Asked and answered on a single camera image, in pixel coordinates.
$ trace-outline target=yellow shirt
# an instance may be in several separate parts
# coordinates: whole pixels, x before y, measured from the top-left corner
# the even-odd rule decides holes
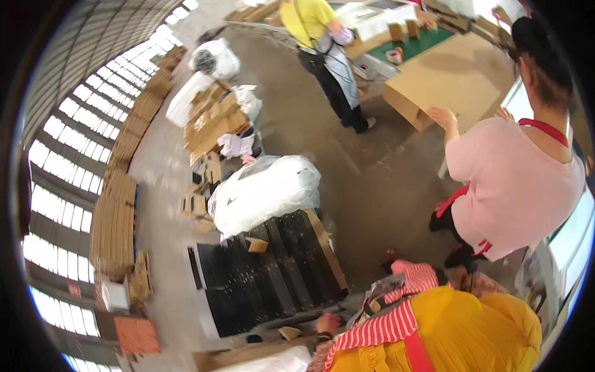
[[[296,1],[303,25],[296,12]],[[287,31],[297,39],[298,44],[308,48],[312,48],[309,37],[320,40],[327,30],[327,23],[335,19],[333,9],[325,0],[284,0],[279,10],[281,22]]]
[[[504,293],[477,299],[438,287],[414,297],[418,334],[436,372],[529,372],[541,325],[524,302]],[[338,351],[331,372],[411,372],[403,342]]]

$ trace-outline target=black pallet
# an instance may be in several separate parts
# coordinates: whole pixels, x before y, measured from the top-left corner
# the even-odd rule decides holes
[[[267,241],[267,251],[248,252],[246,237]],[[197,248],[221,337],[327,307],[345,296],[304,211],[273,217],[220,245]]]

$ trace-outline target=plastic wrap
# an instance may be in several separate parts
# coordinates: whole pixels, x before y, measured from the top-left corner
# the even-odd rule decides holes
[[[215,80],[201,72],[195,73],[178,94],[171,100],[167,108],[165,117],[171,120],[175,125],[184,127],[190,118],[190,102],[198,92],[203,92],[209,88]]]
[[[256,85],[232,86],[231,90],[236,95],[237,104],[248,120],[254,121],[262,108],[262,100],[258,99],[252,92]]]
[[[226,239],[271,217],[319,207],[320,177],[301,155],[261,156],[215,189],[209,198],[209,214]]]
[[[227,47],[227,40],[224,37],[208,41],[192,52],[188,66],[195,70],[194,56],[198,51],[207,50],[215,57],[215,71],[211,74],[217,80],[229,80],[240,72],[240,60]]]

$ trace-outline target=woman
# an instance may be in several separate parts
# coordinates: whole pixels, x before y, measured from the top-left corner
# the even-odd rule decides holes
[[[585,168],[570,146],[568,71],[536,20],[519,18],[512,39],[511,56],[533,120],[515,123],[501,108],[496,117],[460,136],[451,111],[428,110],[446,131],[451,178],[469,182],[431,217],[431,231],[450,229],[462,243],[447,258],[446,268],[462,264],[472,270],[474,260],[495,261],[537,243],[570,216],[583,192]]]
[[[388,310],[383,315],[356,319],[338,336],[335,315],[318,320],[308,372],[533,369],[541,344],[539,319],[520,299],[502,293],[499,284],[484,274],[471,279],[461,268],[455,283],[468,291],[463,292],[440,283],[428,264],[397,260],[392,269],[392,283],[401,277],[401,287],[379,296],[372,293],[381,287],[375,283],[363,305],[369,312],[381,303]]]
[[[280,12],[283,25],[297,41],[300,62],[318,80],[343,127],[366,132],[376,120],[362,116],[358,87],[343,50],[353,41],[353,33],[335,18],[325,0],[284,0]]]

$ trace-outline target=hand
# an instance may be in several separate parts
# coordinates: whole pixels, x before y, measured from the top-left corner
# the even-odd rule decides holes
[[[512,116],[512,114],[510,113],[510,111],[508,111],[505,107],[500,107],[498,108],[498,110],[496,110],[496,112],[494,113],[495,117],[501,117],[506,121],[509,121],[511,123],[516,123],[515,121],[515,117]]]
[[[331,335],[337,332],[341,318],[331,312],[325,312],[316,323],[316,332],[329,332]]]
[[[441,107],[431,107],[427,111],[430,119],[434,120],[436,124],[441,126],[444,130],[457,129],[459,122],[455,114],[447,109]]]

